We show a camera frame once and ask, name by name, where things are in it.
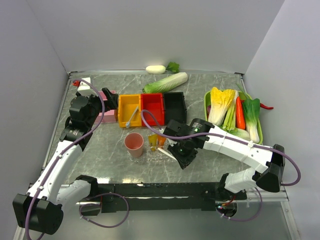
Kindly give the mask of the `orange toothpaste tube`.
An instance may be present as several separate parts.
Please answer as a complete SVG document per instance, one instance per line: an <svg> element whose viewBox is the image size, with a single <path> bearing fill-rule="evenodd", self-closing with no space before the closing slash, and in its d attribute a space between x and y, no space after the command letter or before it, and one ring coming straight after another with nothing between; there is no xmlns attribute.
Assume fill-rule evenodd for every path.
<svg viewBox="0 0 320 240"><path fill-rule="evenodd" d="M165 137L162 137L162 136L158 135L157 136L157 146L159 148L162 148L165 145L166 140L167 139Z"/></svg>

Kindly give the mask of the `yellow toothpaste tube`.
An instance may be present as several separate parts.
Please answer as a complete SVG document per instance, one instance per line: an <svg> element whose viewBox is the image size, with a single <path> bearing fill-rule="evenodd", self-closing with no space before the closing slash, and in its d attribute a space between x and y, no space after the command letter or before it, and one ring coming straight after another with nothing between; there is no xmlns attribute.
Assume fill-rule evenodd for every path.
<svg viewBox="0 0 320 240"><path fill-rule="evenodd" d="M149 135L148 142L149 142L150 150L152 152L155 152L157 150L157 146L158 146L158 135L157 134Z"/></svg>

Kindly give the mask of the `clear textured acrylic tray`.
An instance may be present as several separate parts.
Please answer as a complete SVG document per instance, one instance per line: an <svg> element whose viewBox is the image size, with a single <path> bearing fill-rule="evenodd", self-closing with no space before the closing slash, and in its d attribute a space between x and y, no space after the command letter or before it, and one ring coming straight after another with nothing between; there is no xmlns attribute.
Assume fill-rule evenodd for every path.
<svg viewBox="0 0 320 240"><path fill-rule="evenodd" d="M163 152L159 151L158 148L155 151L152 151L149 142L145 142L142 148L142 155L139 157L133 157L129 151L127 151L127 157L130 161L134 163L176 163L177 160L173 159L172 157L164 154Z"/></svg>

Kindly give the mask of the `pink plastic cup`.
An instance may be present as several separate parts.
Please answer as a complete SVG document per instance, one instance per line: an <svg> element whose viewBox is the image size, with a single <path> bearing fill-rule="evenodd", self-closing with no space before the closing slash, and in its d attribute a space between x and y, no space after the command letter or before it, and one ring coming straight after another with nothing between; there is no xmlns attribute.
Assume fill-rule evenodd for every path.
<svg viewBox="0 0 320 240"><path fill-rule="evenodd" d="M143 154L144 138L139 133L130 133L125 137L124 145L133 158L138 158Z"/></svg>

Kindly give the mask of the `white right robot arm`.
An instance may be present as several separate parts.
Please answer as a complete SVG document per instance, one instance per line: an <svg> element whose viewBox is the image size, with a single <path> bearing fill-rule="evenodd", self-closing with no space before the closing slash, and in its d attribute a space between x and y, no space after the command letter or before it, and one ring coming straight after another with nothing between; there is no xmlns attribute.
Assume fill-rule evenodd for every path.
<svg viewBox="0 0 320 240"><path fill-rule="evenodd" d="M193 119L190 125L170 120L163 133L174 141L167 149L182 169L192 163L198 149L221 153L249 166L222 176L218 193L223 199L230 199L248 188L259 187L271 193L280 191L285 167L282 146L254 144L200 118Z"/></svg>

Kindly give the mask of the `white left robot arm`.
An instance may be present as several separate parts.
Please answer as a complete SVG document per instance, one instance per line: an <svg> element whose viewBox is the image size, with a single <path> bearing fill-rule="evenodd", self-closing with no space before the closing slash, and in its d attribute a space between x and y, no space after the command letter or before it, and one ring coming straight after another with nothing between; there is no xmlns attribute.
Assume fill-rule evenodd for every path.
<svg viewBox="0 0 320 240"><path fill-rule="evenodd" d="M98 197L98 180L87 175L78 176L64 190L60 188L73 162L87 146L93 130L102 122L104 113L118 109L118 94L107 88L103 88L102 93L76 93L54 155L27 193L15 196L12 205L16 220L27 236L30 230L53 235L69 208L82 199L93 201Z"/></svg>

